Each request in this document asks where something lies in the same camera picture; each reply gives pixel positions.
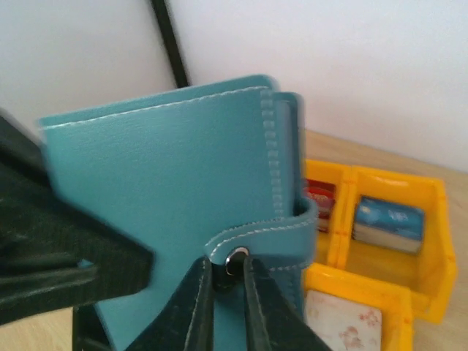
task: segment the wooden table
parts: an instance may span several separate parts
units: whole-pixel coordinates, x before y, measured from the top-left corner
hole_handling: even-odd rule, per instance
[[[468,350],[468,174],[313,132],[306,132],[306,156],[445,180],[458,279],[444,322],[416,321],[414,351]],[[42,314],[0,327],[0,351],[70,351],[71,335],[69,309]]]

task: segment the leather wallet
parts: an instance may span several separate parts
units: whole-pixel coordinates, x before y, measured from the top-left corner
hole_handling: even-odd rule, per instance
[[[222,267],[248,249],[302,314],[317,207],[303,196],[300,113],[298,95],[255,75],[40,120],[56,194],[155,252],[146,289],[97,304],[117,351],[203,254]],[[241,285],[216,294],[215,350],[246,349],[243,298]]]

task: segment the playing card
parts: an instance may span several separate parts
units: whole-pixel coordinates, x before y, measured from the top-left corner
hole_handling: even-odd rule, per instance
[[[310,290],[306,323],[333,351],[380,351],[382,312],[360,303]]]

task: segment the yellow plastic tray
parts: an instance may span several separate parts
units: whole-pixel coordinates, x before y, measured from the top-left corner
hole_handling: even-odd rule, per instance
[[[306,290],[318,290],[382,312],[382,351],[412,350],[411,292],[408,288],[314,263],[305,272]]]
[[[456,278],[443,182],[416,175],[352,167],[347,186],[336,267],[410,288],[415,316],[441,322]],[[418,254],[352,240],[355,207],[363,195],[416,206],[425,211],[423,244]]]
[[[335,266],[339,253],[341,227],[348,193],[347,182],[350,179],[351,167],[307,159],[305,170],[307,179],[331,183],[336,187],[335,206],[330,218],[328,233],[317,231],[317,251],[315,254],[315,262]]]

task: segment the white stitching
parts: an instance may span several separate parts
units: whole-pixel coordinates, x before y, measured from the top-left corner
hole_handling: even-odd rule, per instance
[[[206,264],[205,264],[205,261],[203,261],[203,272],[205,271],[205,269],[206,269]],[[187,335],[185,338],[184,350],[187,350],[187,347],[189,346],[190,334],[192,333],[193,322],[195,320],[195,314],[197,312],[198,302],[200,301],[200,293],[202,291],[203,280],[205,280],[205,274],[203,274],[202,278],[200,279],[200,286],[198,287],[198,294],[197,294],[197,297],[195,298],[195,307],[193,308],[192,319],[190,320],[189,329],[187,331]]]
[[[237,227],[232,227],[232,228],[229,228],[229,229],[225,229],[225,230],[221,231],[220,233],[216,234],[213,238],[211,238],[208,241],[208,243],[205,244],[205,246],[210,245],[213,241],[215,241],[220,236],[223,236],[224,234],[226,234],[228,232],[232,232],[232,231],[237,230],[239,228],[248,227],[250,225],[255,225],[255,224],[265,224],[265,223],[273,223],[273,222],[280,222],[280,219],[272,219],[272,220],[268,220],[268,221],[251,222],[251,223],[246,223],[246,224],[243,224],[243,225],[239,225]]]
[[[307,226],[308,224],[311,224],[312,223],[312,219],[307,219],[306,221],[304,222],[301,222],[301,223],[297,223],[297,224],[293,224],[293,225],[287,225],[285,227],[271,227],[271,228],[263,228],[263,229],[257,229],[257,230],[251,230],[250,232],[247,232],[247,233],[242,233],[242,234],[239,234],[239,235],[236,235],[236,236],[233,236],[232,238],[227,238],[227,239],[224,239],[223,241],[221,241],[220,243],[218,243],[215,248],[213,249],[213,251],[210,253],[210,259],[213,258],[214,254],[216,253],[216,251],[219,249],[219,247],[221,247],[222,245],[224,245],[225,243],[228,243],[232,240],[235,240],[235,239],[238,239],[238,238],[243,238],[244,236],[250,236],[250,235],[254,235],[254,234],[260,234],[260,233],[266,233],[266,232],[270,232],[272,230],[289,230],[289,229],[296,229],[296,228],[300,228],[300,227],[305,227]]]
[[[304,261],[302,263],[298,263],[297,265],[286,265],[284,267],[272,267],[272,268],[269,268],[268,270],[270,272],[274,272],[274,271],[291,271],[293,269],[304,269],[305,267],[309,266],[310,265],[310,262],[309,261]]]
[[[244,91],[266,89],[266,88],[268,88],[268,87],[267,86],[251,86],[251,87],[243,88],[243,89],[229,90],[229,91],[224,91],[222,93],[217,93],[217,94],[212,94],[212,95],[205,95],[204,97],[196,97],[194,99],[183,100],[183,101],[178,101],[178,102],[171,102],[169,104],[150,106],[150,107],[140,108],[140,109],[137,109],[137,110],[125,111],[125,112],[121,112],[121,113],[113,113],[113,114],[106,115],[106,116],[100,116],[100,117],[96,117],[96,118],[92,118],[92,119],[87,119],[85,121],[66,122],[66,123],[62,123],[62,124],[56,124],[56,125],[53,125],[53,126],[46,126],[46,127],[43,127],[42,130],[62,128],[62,127],[68,127],[68,126],[72,127],[72,126],[76,126],[78,124],[88,124],[88,123],[91,123],[91,122],[94,122],[94,121],[98,121],[100,119],[124,116],[124,115],[128,115],[129,113],[135,113],[135,112],[141,112],[141,111],[147,111],[147,110],[155,110],[155,109],[161,108],[161,107],[189,104],[189,103],[192,103],[192,102],[199,102],[199,101],[202,101],[204,99],[212,99],[214,97],[223,97],[225,95],[241,93],[241,92],[244,92]]]
[[[274,114],[273,93],[270,90],[262,90],[260,92],[262,100],[260,107],[262,108],[263,128],[265,130],[265,142],[267,148],[268,166],[271,176],[271,194],[273,200],[273,210],[275,214],[282,218],[284,216],[283,209],[283,189],[281,180],[281,168],[279,164],[278,141],[276,138],[276,121]]]

